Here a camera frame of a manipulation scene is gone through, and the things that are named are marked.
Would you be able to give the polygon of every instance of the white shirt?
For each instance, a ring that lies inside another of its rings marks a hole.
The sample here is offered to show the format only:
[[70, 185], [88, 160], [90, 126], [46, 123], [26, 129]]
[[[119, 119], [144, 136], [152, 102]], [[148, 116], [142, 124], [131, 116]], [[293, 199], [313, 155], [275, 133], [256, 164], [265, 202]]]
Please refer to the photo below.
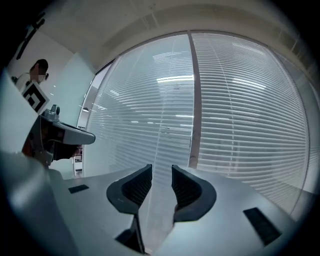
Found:
[[23, 73], [22, 75], [20, 75], [20, 77], [18, 78], [18, 80], [15, 83], [15, 86], [18, 88], [20, 93], [23, 93], [24, 90], [27, 87], [27, 83], [31, 82], [31, 76], [29, 73]]

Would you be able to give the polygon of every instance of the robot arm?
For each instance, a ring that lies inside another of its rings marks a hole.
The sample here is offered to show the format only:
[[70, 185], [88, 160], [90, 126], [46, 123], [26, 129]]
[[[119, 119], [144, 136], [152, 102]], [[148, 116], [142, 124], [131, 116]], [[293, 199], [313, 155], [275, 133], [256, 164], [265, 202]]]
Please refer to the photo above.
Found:
[[79, 145], [95, 142], [94, 134], [59, 121], [60, 108], [53, 105], [38, 116], [25, 143], [31, 157], [46, 168], [53, 160], [71, 158]]

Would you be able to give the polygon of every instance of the hair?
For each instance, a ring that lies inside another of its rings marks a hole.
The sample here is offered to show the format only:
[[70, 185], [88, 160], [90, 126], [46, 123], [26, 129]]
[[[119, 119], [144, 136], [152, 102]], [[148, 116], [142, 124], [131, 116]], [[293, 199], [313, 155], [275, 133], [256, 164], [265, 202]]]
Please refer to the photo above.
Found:
[[38, 59], [30, 70], [33, 70], [35, 68], [36, 64], [39, 64], [39, 69], [45, 70], [45, 72], [47, 72], [49, 65], [48, 65], [48, 62], [44, 58]]

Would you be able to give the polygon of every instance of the ceiling light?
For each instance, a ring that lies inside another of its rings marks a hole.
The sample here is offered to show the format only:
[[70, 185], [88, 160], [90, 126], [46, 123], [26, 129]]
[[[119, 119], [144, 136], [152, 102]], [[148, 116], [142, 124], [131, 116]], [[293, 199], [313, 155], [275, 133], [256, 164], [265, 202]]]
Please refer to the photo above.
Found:
[[180, 75], [158, 78], [158, 83], [176, 82], [176, 81], [193, 81], [194, 75]]
[[103, 107], [103, 106], [100, 106], [100, 105], [97, 105], [95, 103], [92, 103], [93, 105], [97, 106], [98, 109], [102, 109], [102, 110], [107, 110], [107, 108]]
[[211, 119], [220, 119], [220, 120], [229, 120], [229, 118], [222, 118], [222, 117], [210, 117]]
[[239, 114], [244, 114], [244, 115], [252, 115], [252, 116], [260, 117], [259, 114], [247, 112], [247, 111], [231, 110], [231, 113], [239, 113]]
[[183, 114], [176, 114], [175, 116], [179, 117], [179, 118], [193, 118], [194, 117], [193, 115], [183, 115]]
[[247, 85], [247, 86], [253, 86], [253, 87], [257, 87], [257, 88], [259, 88], [259, 89], [263, 89], [263, 90], [266, 88], [265, 85], [262, 85], [262, 84], [259, 84], [259, 83], [256, 83], [256, 82], [251, 82], [251, 81], [243, 80], [243, 79], [234, 78], [232, 81], [233, 81], [234, 83], [237, 83], [237, 84]]
[[119, 95], [120, 95], [119, 93], [117, 93], [117, 92], [114, 91], [114, 90], [110, 90], [110, 93], [114, 94], [115, 96], [119, 96]]
[[237, 46], [237, 47], [240, 47], [240, 48], [244, 48], [244, 49], [247, 49], [249, 51], [253, 51], [253, 52], [256, 52], [258, 54], [262, 54], [262, 55], [265, 55], [263, 52], [259, 51], [259, 50], [256, 50], [256, 49], [253, 49], [251, 47], [248, 47], [248, 46], [244, 46], [244, 45], [241, 45], [241, 44], [237, 44], [237, 43], [232, 43], [233, 46]]
[[166, 52], [166, 53], [161, 53], [161, 54], [154, 55], [152, 57], [154, 59], [157, 59], [157, 58], [163, 58], [163, 57], [166, 57], [166, 56], [178, 55], [178, 54], [182, 54], [182, 53], [187, 53], [187, 51]]

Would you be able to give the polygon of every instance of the person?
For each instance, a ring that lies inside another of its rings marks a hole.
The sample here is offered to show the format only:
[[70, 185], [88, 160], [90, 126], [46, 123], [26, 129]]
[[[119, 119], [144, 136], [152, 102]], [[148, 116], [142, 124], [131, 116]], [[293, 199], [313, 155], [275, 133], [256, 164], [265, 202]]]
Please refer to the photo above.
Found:
[[45, 59], [38, 59], [36, 63], [32, 66], [29, 73], [23, 73], [15, 82], [15, 86], [23, 93], [26, 87], [35, 80], [40, 84], [44, 79], [48, 78], [48, 62]]

